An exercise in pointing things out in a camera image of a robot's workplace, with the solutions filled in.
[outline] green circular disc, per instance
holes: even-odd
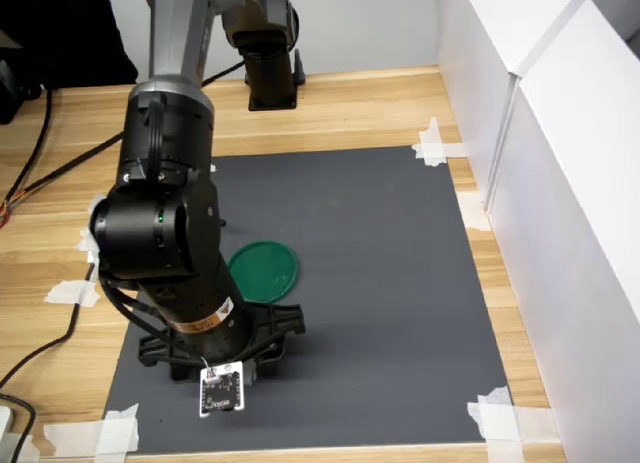
[[[256,241],[238,250],[229,270],[242,297],[250,303],[275,303],[298,278],[298,259],[276,241]]]

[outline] black bag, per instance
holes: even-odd
[[[0,28],[51,88],[135,83],[109,0],[0,0]]]

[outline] wooden table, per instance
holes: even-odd
[[[52,126],[36,168],[38,178],[122,129],[130,87],[56,92]],[[408,146],[432,116],[445,143],[460,136],[437,68],[411,68],[308,78],[295,111],[247,111],[241,81],[206,89],[216,108],[214,156]],[[9,188],[27,160],[44,115],[44,97],[26,102],[9,126],[0,127],[0,188]],[[63,334],[69,305],[43,302],[61,280],[82,279],[86,255],[74,250],[86,227],[87,206],[106,193],[116,174],[119,144],[31,195],[0,230],[0,374],[22,356]],[[475,190],[466,159],[449,160],[456,191]],[[500,252],[492,232],[467,231],[507,378],[518,406],[548,407]],[[101,295],[83,308],[76,333],[22,369],[3,389],[38,411],[34,430],[43,455],[52,455],[42,425],[99,420],[127,321]],[[14,431],[26,422],[18,412]],[[559,445],[525,448],[527,461],[564,461]],[[129,459],[150,458],[132,454]],[[426,461],[484,462],[484,444],[405,448],[302,450],[235,455],[173,456],[166,461]]]

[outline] white tape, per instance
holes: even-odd
[[[93,214],[93,210],[95,210],[98,203],[102,200],[104,200],[104,195],[98,194],[93,197],[91,203],[89,203],[89,207],[87,208],[89,215]],[[89,277],[89,281],[96,281],[98,279],[98,266],[100,264],[100,248],[98,248],[98,244],[89,231],[89,228],[80,230],[80,236],[81,239],[75,248],[78,251],[87,252],[87,263],[93,263],[95,265],[95,268]]]
[[[442,143],[438,119],[431,118],[429,128],[418,133],[420,143],[413,145],[416,159],[423,159],[426,166],[438,166],[447,162],[447,158],[466,158],[462,143]]]
[[[462,213],[465,228],[475,228],[480,231],[491,231],[489,218],[484,212],[482,198],[479,191],[457,191],[458,206]]]
[[[438,127],[438,119],[434,116],[431,118],[429,128],[418,133],[420,143],[413,145],[416,151],[416,159],[424,159],[426,166],[438,166],[447,162],[442,147],[442,139],[440,138],[440,128]]]
[[[96,293],[96,284],[92,281],[72,280],[62,281],[51,288],[49,294],[45,296],[46,303],[58,303],[93,307],[100,296]]]
[[[2,440],[0,440],[0,461],[11,461],[20,436],[17,433],[5,433],[2,435]],[[18,462],[38,463],[38,460],[40,460],[40,451],[33,445],[33,436],[29,435],[22,445]]]
[[[96,462],[120,463],[138,450],[138,405],[108,411],[105,419],[84,423],[44,425],[44,436],[55,447],[55,457],[95,457]]]
[[[91,200],[91,203],[89,203],[89,207],[87,208],[87,212],[89,213],[89,215],[93,214],[93,210],[96,209],[96,206],[98,206],[98,203],[100,203],[102,200],[104,200],[104,195],[101,195],[100,193],[98,193],[96,196],[93,197],[93,199]]]
[[[487,441],[489,463],[523,463],[522,443],[560,443],[551,410],[512,406],[506,386],[478,395],[467,411]]]

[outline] dark gray work surface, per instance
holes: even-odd
[[[307,333],[246,410],[198,417],[197,384],[136,359],[107,402],[139,403],[139,453],[483,441],[467,402],[506,378],[446,165],[410,148],[216,158],[227,258],[277,240],[300,261]]]

